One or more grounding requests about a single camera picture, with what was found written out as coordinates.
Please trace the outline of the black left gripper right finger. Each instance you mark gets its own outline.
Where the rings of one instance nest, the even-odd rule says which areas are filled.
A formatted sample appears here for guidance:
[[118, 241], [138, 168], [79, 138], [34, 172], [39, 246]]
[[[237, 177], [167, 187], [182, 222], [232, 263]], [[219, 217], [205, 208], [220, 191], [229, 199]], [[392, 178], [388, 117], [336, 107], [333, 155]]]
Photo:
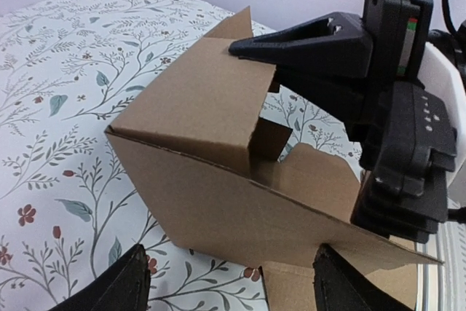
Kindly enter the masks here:
[[357, 271], [330, 245], [322, 244], [312, 264], [318, 311], [408, 311]]

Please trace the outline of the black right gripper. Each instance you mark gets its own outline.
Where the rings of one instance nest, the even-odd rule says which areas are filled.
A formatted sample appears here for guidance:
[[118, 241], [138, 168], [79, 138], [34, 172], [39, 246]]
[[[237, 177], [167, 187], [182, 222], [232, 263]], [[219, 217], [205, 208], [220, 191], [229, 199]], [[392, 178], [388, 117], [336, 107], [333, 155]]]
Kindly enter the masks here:
[[446, 105], [418, 77], [432, 10], [433, 0], [365, 0], [363, 21], [332, 12], [229, 46], [230, 55], [277, 66], [275, 82], [343, 122], [350, 141], [363, 141], [351, 222], [417, 243], [448, 218], [447, 175], [457, 156]]

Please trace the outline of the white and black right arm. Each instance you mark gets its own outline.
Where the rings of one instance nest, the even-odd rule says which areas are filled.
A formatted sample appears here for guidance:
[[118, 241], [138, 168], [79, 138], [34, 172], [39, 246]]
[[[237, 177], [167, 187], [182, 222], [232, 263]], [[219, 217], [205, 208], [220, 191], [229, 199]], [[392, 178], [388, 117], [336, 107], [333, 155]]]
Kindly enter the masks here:
[[463, 221], [447, 204], [459, 127], [419, 78], [432, 11], [433, 0], [365, 0], [361, 15], [332, 12], [229, 46], [274, 65], [276, 83], [343, 122], [361, 145], [368, 175], [351, 223], [418, 243]]

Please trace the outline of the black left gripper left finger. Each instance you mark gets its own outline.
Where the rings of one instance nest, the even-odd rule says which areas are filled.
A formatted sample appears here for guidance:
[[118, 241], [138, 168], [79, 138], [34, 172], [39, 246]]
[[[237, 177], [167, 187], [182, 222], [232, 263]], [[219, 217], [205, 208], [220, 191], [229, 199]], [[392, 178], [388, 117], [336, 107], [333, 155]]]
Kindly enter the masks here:
[[150, 285], [146, 251], [141, 244], [135, 244], [91, 284], [51, 310], [145, 310]]

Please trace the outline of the brown cardboard box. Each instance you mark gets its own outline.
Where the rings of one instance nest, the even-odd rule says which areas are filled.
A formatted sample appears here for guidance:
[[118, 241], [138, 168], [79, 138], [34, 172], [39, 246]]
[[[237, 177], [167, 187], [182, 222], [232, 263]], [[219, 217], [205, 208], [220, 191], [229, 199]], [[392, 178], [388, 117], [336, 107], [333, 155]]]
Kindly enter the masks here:
[[347, 161], [263, 119], [270, 65], [232, 57], [250, 10], [222, 20], [106, 128], [123, 168], [170, 240], [264, 276], [271, 310], [315, 310], [313, 261], [327, 243], [402, 305], [416, 304], [412, 243], [350, 223], [360, 188]]

